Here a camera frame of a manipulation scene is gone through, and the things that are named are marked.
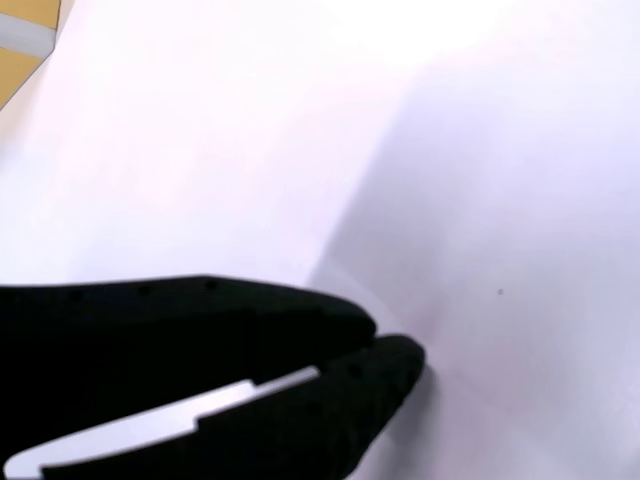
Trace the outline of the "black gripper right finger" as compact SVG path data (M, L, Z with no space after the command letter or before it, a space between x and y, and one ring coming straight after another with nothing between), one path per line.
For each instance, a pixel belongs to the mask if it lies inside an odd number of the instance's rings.
M320 376L202 417L195 432L46 479L344 479L401 407L425 351L400 335L329 364Z

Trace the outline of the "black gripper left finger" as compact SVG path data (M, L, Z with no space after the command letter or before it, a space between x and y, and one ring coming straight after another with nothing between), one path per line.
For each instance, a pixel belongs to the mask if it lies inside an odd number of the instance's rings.
M238 381L369 346L374 320L330 295L179 277L1 290L1 457Z

